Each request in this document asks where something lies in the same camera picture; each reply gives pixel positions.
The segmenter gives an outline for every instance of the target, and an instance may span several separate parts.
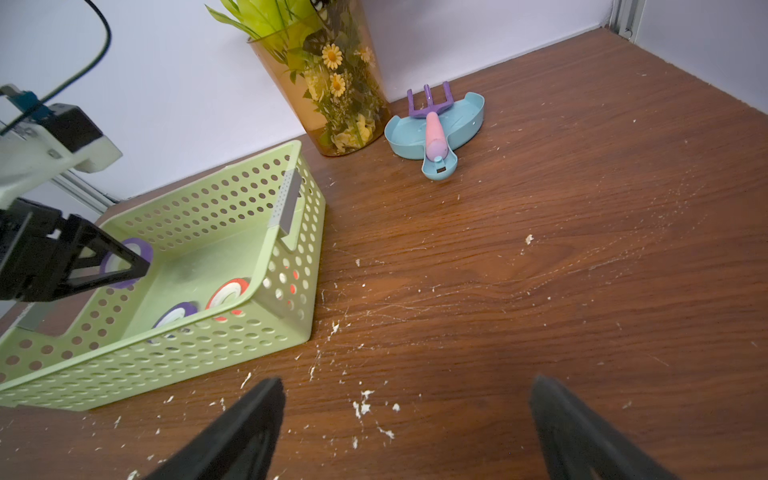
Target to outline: green plastic basket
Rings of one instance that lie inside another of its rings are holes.
[[[20,316],[0,338],[0,405],[92,409],[306,342],[326,202],[300,151],[289,142],[105,222],[152,245],[149,272],[95,290],[63,335]],[[205,310],[235,278],[250,285]],[[153,328],[181,302],[198,313]]]

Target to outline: flower vase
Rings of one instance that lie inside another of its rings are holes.
[[[320,153],[349,154],[384,133],[392,117],[358,0],[250,41]]]

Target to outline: purple ring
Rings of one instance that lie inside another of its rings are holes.
[[[161,322],[165,319],[165,317],[168,316],[174,310],[178,310],[178,309],[184,309],[184,316],[194,315],[195,313],[197,313],[197,307],[193,303],[181,302],[181,303],[178,303],[177,305],[172,306],[166,313],[163,313],[163,315],[161,315],[161,317],[157,319],[157,322],[154,323],[152,328],[155,329],[161,326]]]
[[[154,257],[154,251],[152,250],[152,246],[149,243],[145,242],[141,238],[129,238],[127,240],[123,240],[122,243],[124,247],[128,247],[131,251],[134,251],[134,252],[135,250],[132,249],[131,246],[138,247],[139,251],[137,253],[139,257],[145,259],[147,262],[152,263],[152,258]],[[104,259],[101,261],[101,265],[99,266],[99,273],[101,273],[102,275],[105,273],[111,273],[107,271],[107,265],[109,264],[112,257],[120,258],[112,252],[107,253],[107,256],[104,257]],[[133,285],[139,280],[141,280],[141,278],[134,278],[131,280],[125,280],[122,282],[113,283],[110,286],[117,289],[128,288],[129,286]]]

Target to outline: wood grain surface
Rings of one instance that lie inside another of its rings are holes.
[[[452,90],[485,123],[441,183],[384,139],[305,143],[328,202],[308,343],[90,412],[0,409],[0,477],[141,478],[279,376],[270,480],[547,478],[537,373],[683,478],[767,477],[768,118],[605,30]]]

